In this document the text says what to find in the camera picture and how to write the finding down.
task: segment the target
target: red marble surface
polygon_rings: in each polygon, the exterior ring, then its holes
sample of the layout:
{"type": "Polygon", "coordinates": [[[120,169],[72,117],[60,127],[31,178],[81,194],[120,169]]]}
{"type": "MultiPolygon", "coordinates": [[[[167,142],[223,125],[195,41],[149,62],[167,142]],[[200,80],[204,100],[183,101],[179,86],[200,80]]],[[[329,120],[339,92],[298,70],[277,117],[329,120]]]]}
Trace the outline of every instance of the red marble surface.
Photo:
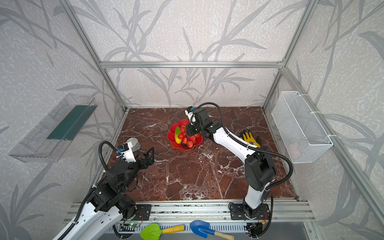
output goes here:
{"type": "MultiPolygon", "coordinates": [[[[216,108],[206,109],[213,121],[219,120],[216,108]]],[[[231,132],[238,134],[248,129],[254,137],[259,135],[268,149],[277,151],[260,107],[222,108],[222,112],[231,132]]],[[[190,151],[172,148],[167,139],[169,128],[185,118],[184,108],[129,110],[116,145],[135,137],[142,152],[155,147],[155,164],[140,170],[137,188],[127,194],[134,201],[243,199],[248,190],[244,166],[229,150],[209,139],[190,151]]],[[[111,156],[108,165],[116,162],[115,156],[111,156]]],[[[285,170],[277,157],[274,162],[276,180],[280,180],[285,170]]],[[[295,197],[289,182],[271,191],[274,197],[295,197]]]]}

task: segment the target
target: red wire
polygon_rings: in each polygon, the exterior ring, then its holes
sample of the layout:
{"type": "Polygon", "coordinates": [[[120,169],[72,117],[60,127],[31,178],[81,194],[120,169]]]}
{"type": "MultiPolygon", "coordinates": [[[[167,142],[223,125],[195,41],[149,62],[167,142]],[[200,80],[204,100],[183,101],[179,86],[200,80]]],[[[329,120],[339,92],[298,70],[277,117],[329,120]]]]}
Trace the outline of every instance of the red wire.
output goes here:
{"type": "Polygon", "coordinates": [[[263,212],[263,213],[265,213],[265,220],[264,220],[264,222],[266,222],[266,212],[264,212],[264,211],[260,211],[260,212],[263,212]]]}

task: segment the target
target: leaf pattern wallpaper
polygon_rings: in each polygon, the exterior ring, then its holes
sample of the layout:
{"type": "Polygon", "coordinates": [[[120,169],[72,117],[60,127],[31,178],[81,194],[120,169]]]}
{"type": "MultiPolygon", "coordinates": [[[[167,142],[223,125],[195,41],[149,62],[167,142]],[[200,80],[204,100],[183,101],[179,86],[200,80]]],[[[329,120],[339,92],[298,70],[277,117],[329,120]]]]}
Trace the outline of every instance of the leaf pattern wallpaper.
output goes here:
{"type": "MultiPolygon", "coordinates": [[[[281,61],[307,1],[71,3],[102,61],[281,61]]],[[[277,70],[120,68],[108,73],[127,106],[204,101],[261,106],[277,70]]]]}
{"type": "Polygon", "coordinates": [[[0,239],[52,239],[99,168],[123,111],[57,1],[0,2],[0,239]],[[22,163],[9,151],[68,93],[98,105],[57,163],[22,163]]]}
{"type": "MultiPolygon", "coordinates": [[[[384,1],[320,2],[288,67],[384,197],[383,7],[384,1]]],[[[270,114],[279,91],[291,90],[283,79],[266,111],[283,153],[270,114]]],[[[311,164],[295,164],[292,179],[300,198],[310,202],[325,239],[384,239],[332,150],[311,164]]]]}

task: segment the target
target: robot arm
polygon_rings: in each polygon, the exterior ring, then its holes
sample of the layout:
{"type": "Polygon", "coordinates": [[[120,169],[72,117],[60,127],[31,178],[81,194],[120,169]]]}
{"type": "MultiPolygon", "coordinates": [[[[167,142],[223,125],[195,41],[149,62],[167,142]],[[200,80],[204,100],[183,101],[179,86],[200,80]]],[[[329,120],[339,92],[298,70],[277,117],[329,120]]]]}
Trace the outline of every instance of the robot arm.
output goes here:
{"type": "Polygon", "coordinates": [[[204,108],[189,107],[185,113],[190,121],[187,125],[189,136],[200,133],[227,148],[244,163],[245,179],[249,184],[247,195],[243,201],[244,213],[247,218],[254,219],[265,198],[265,188],[275,180],[276,167],[272,156],[248,149],[248,146],[257,146],[248,144],[228,130],[225,131],[219,122],[213,122],[210,119],[204,108]]]}
{"type": "Polygon", "coordinates": [[[121,219],[135,216],[136,204],[123,192],[140,169],[146,169],[154,163],[154,148],[144,153],[144,158],[135,158],[129,140],[118,149],[103,141],[99,146],[99,155],[103,144],[113,148],[118,154],[118,162],[105,171],[105,176],[88,192],[76,217],[53,240],[96,240],[121,219]]]}

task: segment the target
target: red fruit plate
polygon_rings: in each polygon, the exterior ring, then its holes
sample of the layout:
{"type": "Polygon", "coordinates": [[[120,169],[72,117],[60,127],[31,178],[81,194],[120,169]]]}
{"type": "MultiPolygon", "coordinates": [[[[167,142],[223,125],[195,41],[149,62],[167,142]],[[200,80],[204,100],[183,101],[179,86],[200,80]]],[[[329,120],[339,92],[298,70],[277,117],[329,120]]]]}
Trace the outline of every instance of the red fruit plate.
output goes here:
{"type": "Polygon", "coordinates": [[[183,145],[175,142],[175,130],[176,130],[176,128],[181,127],[181,126],[186,126],[188,123],[189,123],[188,119],[183,119],[183,120],[180,120],[179,122],[171,125],[169,132],[167,134],[167,139],[170,141],[170,144],[172,147],[174,147],[176,149],[181,148],[183,150],[189,151],[189,150],[193,149],[195,146],[200,145],[203,142],[203,137],[201,135],[200,135],[200,137],[197,137],[195,139],[196,143],[192,147],[184,147],[183,145]]]}

